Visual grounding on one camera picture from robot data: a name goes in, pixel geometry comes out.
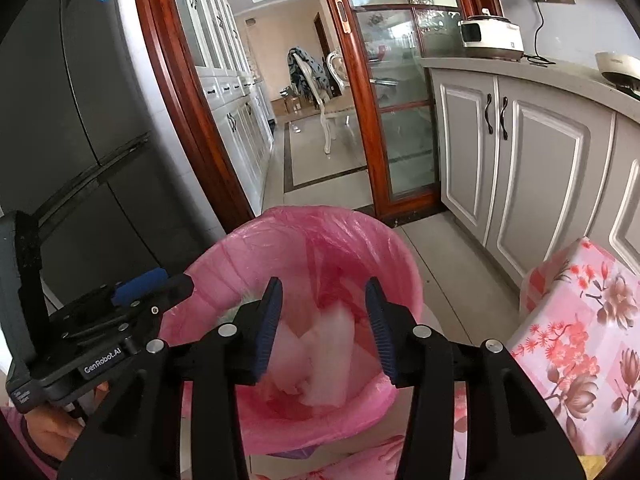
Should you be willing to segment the person's left hand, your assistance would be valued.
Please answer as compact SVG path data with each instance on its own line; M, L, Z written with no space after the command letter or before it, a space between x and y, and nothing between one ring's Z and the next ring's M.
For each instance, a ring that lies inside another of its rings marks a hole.
M42 404L24 416L27 433L36 448L56 460L65 460L86 424L64 408Z

